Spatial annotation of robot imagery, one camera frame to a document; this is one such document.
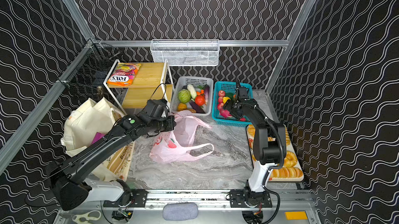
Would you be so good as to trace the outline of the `magenta Lot 100 candy bag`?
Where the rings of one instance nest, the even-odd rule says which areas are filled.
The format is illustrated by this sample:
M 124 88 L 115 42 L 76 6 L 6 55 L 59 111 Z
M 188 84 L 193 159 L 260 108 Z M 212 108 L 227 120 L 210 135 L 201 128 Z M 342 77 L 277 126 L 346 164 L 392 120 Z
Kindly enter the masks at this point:
M 105 134 L 103 133 L 99 133 L 97 132 L 91 142 L 91 144 L 95 144 L 97 141 L 99 141 L 100 139 L 102 139 L 105 136 Z

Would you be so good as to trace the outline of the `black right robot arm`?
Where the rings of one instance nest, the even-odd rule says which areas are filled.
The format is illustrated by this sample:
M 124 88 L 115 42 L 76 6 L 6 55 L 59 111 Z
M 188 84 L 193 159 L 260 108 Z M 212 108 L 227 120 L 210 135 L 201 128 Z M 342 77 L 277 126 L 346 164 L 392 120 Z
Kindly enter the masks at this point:
M 285 127 L 276 123 L 260 109 L 258 102 L 250 98 L 249 90 L 236 82 L 236 98 L 227 100 L 223 109 L 236 119 L 247 117 L 255 127 L 252 144 L 256 162 L 254 170 L 244 188 L 244 199 L 248 205 L 260 205 L 271 191 L 267 182 L 274 170 L 281 169 L 286 157 Z

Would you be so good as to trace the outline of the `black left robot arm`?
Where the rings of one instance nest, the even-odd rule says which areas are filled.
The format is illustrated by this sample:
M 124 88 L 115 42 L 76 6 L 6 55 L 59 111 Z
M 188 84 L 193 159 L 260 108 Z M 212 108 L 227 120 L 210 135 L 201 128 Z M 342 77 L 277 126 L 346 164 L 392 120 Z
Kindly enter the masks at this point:
M 138 114 L 119 119 L 104 137 L 90 147 L 61 163 L 53 161 L 48 164 L 47 179 L 60 207 L 68 211 L 93 201 L 129 206 L 134 197 L 127 183 L 121 179 L 109 182 L 90 180 L 88 175 L 108 157 L 139 137 L 155 137 L 159 133 L 172 131 L 175 126 L 175 117 L 169 113 L 167 100 L 150 99 Z

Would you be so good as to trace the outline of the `yellow lemon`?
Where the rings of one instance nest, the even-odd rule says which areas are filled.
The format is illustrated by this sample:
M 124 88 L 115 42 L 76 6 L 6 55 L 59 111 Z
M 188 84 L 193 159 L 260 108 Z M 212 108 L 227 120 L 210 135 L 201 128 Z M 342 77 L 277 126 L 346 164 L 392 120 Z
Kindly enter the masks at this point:
M 226 103 L 228 100 L 230 100 L 230 97 L 223 97 L 223 103 Z

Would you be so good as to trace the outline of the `pink plastic bag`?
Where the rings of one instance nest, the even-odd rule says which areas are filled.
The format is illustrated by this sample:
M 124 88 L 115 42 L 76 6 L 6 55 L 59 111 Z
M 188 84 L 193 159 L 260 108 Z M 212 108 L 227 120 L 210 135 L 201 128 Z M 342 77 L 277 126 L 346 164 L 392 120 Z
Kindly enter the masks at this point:
M 195 117 L 189 110 L 180 111 L 174 114 L 176 126 L 170 132 L 164 132 L 156 138 L 149 157 L 156 163 L 167 164 L 172 162 L 192 162 L 202 159 L 214 152 L 214 145 L 205 143 L 194 145 L 196 129 L 199 126 L 211 129 L 212 127 Z M 192 150 L 210 146 L 211 151 L 192 156 Z

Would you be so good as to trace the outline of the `cream canvas tote bag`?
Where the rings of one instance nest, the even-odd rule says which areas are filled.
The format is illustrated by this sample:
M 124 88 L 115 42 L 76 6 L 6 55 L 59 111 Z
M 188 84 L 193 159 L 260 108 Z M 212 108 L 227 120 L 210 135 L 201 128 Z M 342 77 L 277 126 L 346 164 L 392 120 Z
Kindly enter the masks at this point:
M 95 102 L 86 100 L 72 111 L 64 124 L 61 144 L 65 146 L 69 156 L 75 156 L 91 146 L 97 132 L 107 134 L 113 124 L 124 116 L 114 104 L 103 98 Z M 107 158 L 92 173 L 101 181 L 127 180 L 132 161 L 134 144 L 120 148 Z

